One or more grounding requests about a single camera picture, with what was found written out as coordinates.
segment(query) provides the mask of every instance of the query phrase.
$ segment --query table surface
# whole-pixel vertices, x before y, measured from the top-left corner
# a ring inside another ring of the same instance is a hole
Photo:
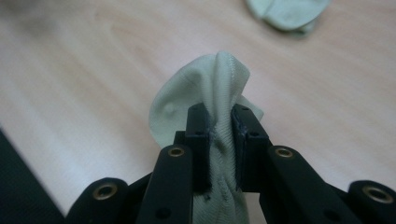
[[[0,125],[64,214],[94,180],[133,183],[159,147],[149,108],[193,59],[231,52],[276,145],[347,190],[396,189],[396,2],[335,0],[295,39],[220,1],[0,2]],[[252,223],[263,220],[247,196]]]

